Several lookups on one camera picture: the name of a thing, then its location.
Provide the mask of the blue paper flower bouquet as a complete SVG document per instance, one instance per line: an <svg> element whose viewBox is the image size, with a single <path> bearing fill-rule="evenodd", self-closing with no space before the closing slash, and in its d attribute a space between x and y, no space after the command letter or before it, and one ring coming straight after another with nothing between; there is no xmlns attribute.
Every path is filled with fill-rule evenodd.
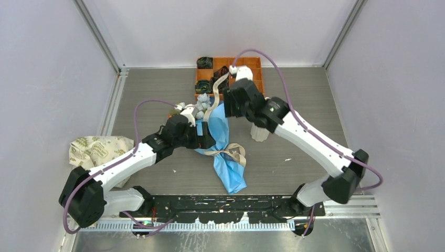
<svg viewBox="0 0 445 252"><path fill-rule="evenodd" d="M207 126L215 144L208 149L195 151L214 158L213 167L228 194L235 194L247 187L244 179L247 164L246 151L238 143L229 142L229 123L225 117L224 103L210 112Z"/></svg>

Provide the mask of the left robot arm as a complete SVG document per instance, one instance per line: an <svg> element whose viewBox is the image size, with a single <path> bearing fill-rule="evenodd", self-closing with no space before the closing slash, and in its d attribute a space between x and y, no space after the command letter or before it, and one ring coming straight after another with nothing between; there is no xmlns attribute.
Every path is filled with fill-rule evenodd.
<svg viewBox="0 0 445 252"><path fill-rule="evenodd" d="M176 148L208 149L216 141L210 134L208 120L202 120L198 132L194 117L177 114L169 118L160 129L139 142L124 155L90 170L78 166L73 169L59 196L63 207L63 226L70 234L67 217L71 216L79 228L98 221L109 209L118 212L133 211L141 217L153 210L153 202L136 189L116 192L112 188L123 179L143 168L152 166L171 156Z"/></svg>

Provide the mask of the beige ribbon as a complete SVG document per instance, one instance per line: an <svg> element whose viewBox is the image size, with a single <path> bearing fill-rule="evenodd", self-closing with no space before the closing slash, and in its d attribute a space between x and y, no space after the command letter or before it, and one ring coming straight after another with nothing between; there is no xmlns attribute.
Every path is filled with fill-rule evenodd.
<svg viewBox="0 0 445 252"><path fill-rule="evenodd" d="M229 74L225 74L221 77L222 80L228 77ZM219 105L220 97L217 90L214 93L214 102L211 107L206 109L202 122L207 122L210 133L216 141L216 144L211 148L203 151L204 155L212 156L214 158L214 168L222 168L224 166L246 166L246 152L245 149L237 144L229 143L229 126L227 119L222 115L224 108Z"/></svg>

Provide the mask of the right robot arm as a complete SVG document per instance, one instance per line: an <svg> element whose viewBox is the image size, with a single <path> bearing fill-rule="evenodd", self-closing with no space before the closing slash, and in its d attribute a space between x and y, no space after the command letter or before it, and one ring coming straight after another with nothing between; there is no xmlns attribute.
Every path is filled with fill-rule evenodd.
<svg viewBox="0 0 445 252"><path fill-rule="evenodd" d="M245 117L259 129L288 140L326 170L326 176L298 187L291 202L295 214L303 216L313 205L327 200L348 203L365 175L367 152L345 148L302 119L295 119L296 111L286 101L266 99L251 80L234 82L223 96L227 117Z"/></svg>

